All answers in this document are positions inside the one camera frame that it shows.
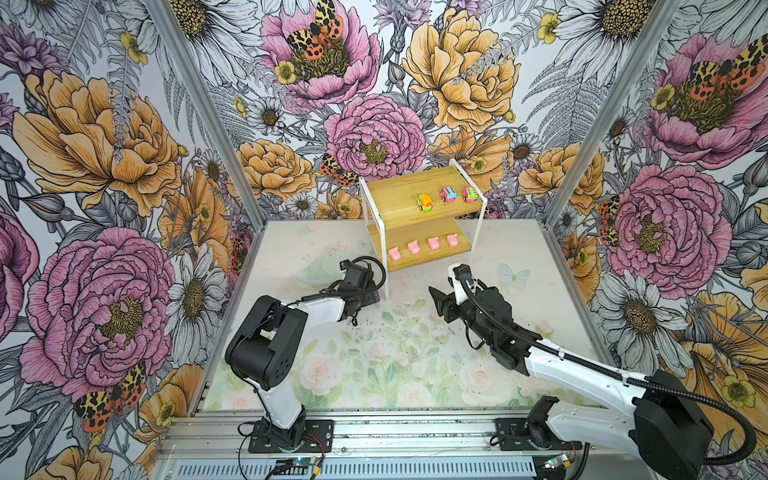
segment white shelf frame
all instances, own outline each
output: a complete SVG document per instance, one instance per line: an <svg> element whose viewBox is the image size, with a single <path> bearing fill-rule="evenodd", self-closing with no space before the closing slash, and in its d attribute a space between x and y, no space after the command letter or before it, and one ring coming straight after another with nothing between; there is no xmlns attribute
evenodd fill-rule
<svg viewBox="0 0 768 480"><path fill-rule="evenodd" d="M472 248L470 249L471 252L474 252L475 245L477 244L478 238L480 237L480 227L482 226L483 217L485 217L485 208L488 206L488 198L482 193L482 190L478 188L477 184L467 174L466 170L464 170L464 168L462 168L462 166L453 158L450 159L449 165L443 168L450 167L454 167L458 171L458 174L464 178L467 184L475 189L478 197L480 198L480 201L482 202L482 207L480 208L480 217L478 217L478 223L475 227L475 235L472 239ZM384 265L384 270L387 274L387 280L384 282L384 300L389 300L389 263L387 261L389 259L389 255L387 254L386 249L386 228L384 225L384 219L382 219L382 216L379 213L379 208L376 206L376 202L373 201L373 196L371 195L371 190L368 189L366 179L361 177L359 179L359 184L360 190L362 190L362 215L365 218L366 233L368 233L367 230L368 226L370 225L369 210L371 217L370 220L373 220L373 222L376 224L376 228L379 230L379 237L381 239L382 265ZM371 239L371 247L376 250L376 245L373 244L373 238L370 235L368 235L368 237Z"/></svg>

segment orange flower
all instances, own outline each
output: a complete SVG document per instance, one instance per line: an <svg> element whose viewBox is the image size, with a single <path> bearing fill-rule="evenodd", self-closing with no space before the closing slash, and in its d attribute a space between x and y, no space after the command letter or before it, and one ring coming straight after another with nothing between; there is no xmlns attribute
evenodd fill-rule
<svg viewBox="0 0 768 480"><path fill-rule="evenodd" d="M27 480L109 480L112 478L111 463L112 454L102 453L97 447L87 455L79 447L69 447Z"/></svg>
<svg viewBox="0 0 768 480"><path fill-rule="evenodd" d="M688 323L693 329L680 342L694 361L682 380L685 387L735 408L757 430L757 448L768 448L768 324L730 292L696 295ZM714 439L733 430L735 449L744 440L741 427L720 410L701 406L715 428Z"/></svg>
<svg viewBox="0 0 768 480"><path fill-rule="evenodd" d="M139 416L145 424L134 432L134 438L146 443L147 448L136 463L143 465L151 475L154 460L165 442L165 434L177 417L185 417L192 406L192 396L203 378L203 367L182 365L173 369L147 401L141 405Z"/></svg>
<svg viewBox="0 0 768 480"><path fill-rule="evenodd" d="M320 204L315 214L316 219L341 218L344 220L356 220L362 218L362 199L357 195L350 195L345 190L339 190L336 194L327 194L328 204Z"/></svg>
<svg viewBox="0 0 768 480"><path fill-rule="evenodd" d="M563 254L576 279L581 295L589 303L600 283L600 258L598 257L598 239L576 232L564 240Z"/></svg>
<svg viewBox="0 0 768 480"><path fill-rule="evenodd" d="M438 135L428 150L440 157L455 158L485 192L491 190L491 181L495 184L502 181L511 142L509 135L493 138L493 135L483 134L475 138L474 132L459 127L450 134Z"/></svg>
<svg viewBox="0 0 768 480"><path fill-rule="evenodd" d="M17 113L13 138L40 175L36 182L43 191L88 193L83 208L98 204L107 189L120 191L136 202L139 215L149 217L181 185L178 146L148 98L131 92L134 107L118 163L112 117L117 91L106 80L92 78L86 86L72 74L46 71L42 81L29 75L26 87L48 116Z"/></svg>
<svg viewBox="0 0 768 480"><path fill-rule="evenodd" d="M445 12L444 27L428 22L413 32L402 67L416 79L417 93L432 91L439 113L435 124L453 129L485 131L509 111L509 102L518 82L520 64L513 62L511 52L504 61L489 65L481 74L467 74L467 69L483 61L483 55L501 48L498 34L481 30L480 21L466 10Z"/></svg>
<svg viewBox="0 0 768 480"><path fill-rule="evenodd" d="M246 142L235 153L256 198L267 192L288 200L291 195L308 192L317 185L312 164L281 142ZM227 189L235 195L231 184L230 178Z"/></svg>
<svg viewBox="0 0 768 480"><path fill-rule="evenodd" d="M581 143L577 142L566 148L555 147L536 155L533 161L537 167L520 174L520 194L533 194L534 198L541 198L549 192L558 191L580 146ZM571 195L571 205L579 214L589 214L598 205L598 198L603 196L604 168L605 155L598 151Z"/></svg>
<svg viewBox="0 0 768 480"><path fill-rule="evenodd" d="M203 169L194 168L192 181L184 184L184 194L168 197L163 213L157 220L157 230L163 238L161 245L172 253L197 254L204 243L214 250L214 259L227 272L230 268L229 224L224 218L227 209L214 195L217 185L206 178Z"/></svg>

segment shelf top board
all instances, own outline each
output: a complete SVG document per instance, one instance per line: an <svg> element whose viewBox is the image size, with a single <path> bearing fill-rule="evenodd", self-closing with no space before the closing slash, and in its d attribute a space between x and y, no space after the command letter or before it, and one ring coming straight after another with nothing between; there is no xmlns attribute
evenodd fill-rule
<svg viewBox="0 0 768 480"><path fill-rule="evenodd" d="M472 203L464 201L462 191L468 184L453 166L377 180L367 185L387 229L440 217L458 217L482 208L480 199ZM440 197L443 187L451 187L456 192L456 200L443 202ZM432 197L429 212L419 210L416 198L420 194Z"/></svg>

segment butterfly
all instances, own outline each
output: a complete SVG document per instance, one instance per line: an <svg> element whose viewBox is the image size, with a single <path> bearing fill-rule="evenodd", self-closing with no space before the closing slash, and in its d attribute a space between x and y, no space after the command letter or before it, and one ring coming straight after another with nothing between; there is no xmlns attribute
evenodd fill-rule
<svg viewBox="0 0 768 480"><path fill-rule="evenodd" d="M600 243L608 245L609 247L618 247L619 234L614 226L616 220L616 213L619 211L619 196L614 195L609 198L600 206L600 216L603 217L600 220Z"/></svg>
<svg viewBox="0 0 768 480"><path fill-rule="evenodd" d="M333 155L323 155L323 162L318 170L320 170L322 175L331 177L331 181L340 187L353 187L357 185L358 175L355 172L348 172L341 168Z"/></svg>
<svg viewBox="0 0 768 480"><path fill-rule="evenodd" d="M75 413L85 421L83 430L88 433L100 432L107 428L113 417L119 417L123 409L138 405L141 396L147 391L144 383L146 373L146 365L140 362L111 391L88 393L75 402Z"/></svg>
<svg viewBox="0 0 768 480"><path fill-rule="evenodd" d="M515 272L506 263L498 265L498 281L501 283L511 283L514 290L518 292L525 290L529 278L531 278L530 270L518 270Z"/></svg>
<svg viewBox="0 0 768 480"><path fill-rule="evenodd" d="M742 91L755 83L765 72L763 60L768 57L768 34L752 42L736 58L722 65L713 61L698 61L690 66L688 80L693 85L690 96L705 101L712 94L726 94L729 88Z"/></svg>
<svg viewBox="0 0 768 480"><path fill-rule="evenodd" d="M344 20L336 14L333 0L318 0L315 6L315 21L309 30L297 30L286 37L288 45L307 60L320 60L325 48L331 48L331 40L341 38Z"/></svg>

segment orange and green toy car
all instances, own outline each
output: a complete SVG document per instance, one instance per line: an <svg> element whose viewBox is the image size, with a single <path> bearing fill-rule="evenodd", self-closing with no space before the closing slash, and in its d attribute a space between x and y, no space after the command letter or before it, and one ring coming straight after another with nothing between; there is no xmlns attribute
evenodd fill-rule
<svg viewBox="0 0 768 480"><path fill-rule="evenodd" d="M427 194L421 194L416 197L416 205L419 205L419 210L429 212L432 209L432 197Z"/></svg>

